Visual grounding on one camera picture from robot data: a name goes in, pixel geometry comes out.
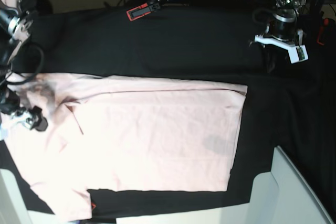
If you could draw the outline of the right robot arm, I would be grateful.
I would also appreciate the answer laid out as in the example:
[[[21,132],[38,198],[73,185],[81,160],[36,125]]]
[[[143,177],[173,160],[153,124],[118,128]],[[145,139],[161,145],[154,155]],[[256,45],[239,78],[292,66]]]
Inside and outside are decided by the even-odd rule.
[[[13,60],[30,39],[33,10],[23,6],[23,0],[1,0],[1,114],[9,116],[9,126],[21,124],[29,130],[45,131],[48,123],[38,106],[26,108],[20,105],[20,97],[8,86],[24,85],[32,81],[42,70],[45,54],[37,44],[31,44],[39,56],[35,72],[19,82],[8,81],[13,73]]]

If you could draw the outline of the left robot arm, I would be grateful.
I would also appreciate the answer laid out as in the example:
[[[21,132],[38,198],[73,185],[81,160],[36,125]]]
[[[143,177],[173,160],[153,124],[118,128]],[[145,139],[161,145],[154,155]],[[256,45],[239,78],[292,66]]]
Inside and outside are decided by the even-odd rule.
[[[167,6],[129,20],[122,7],[40,16],[32,41],[45,52],[43,72],[216,80],[248,85],[262,116],[278,118],[288,107],[286,86],[267,72],[283,49],[262,46],[254,34],[257,16],[269,26],[264,37],[288,42],[293,22],[280,12],[297,13],[296,0],[171,0]]]

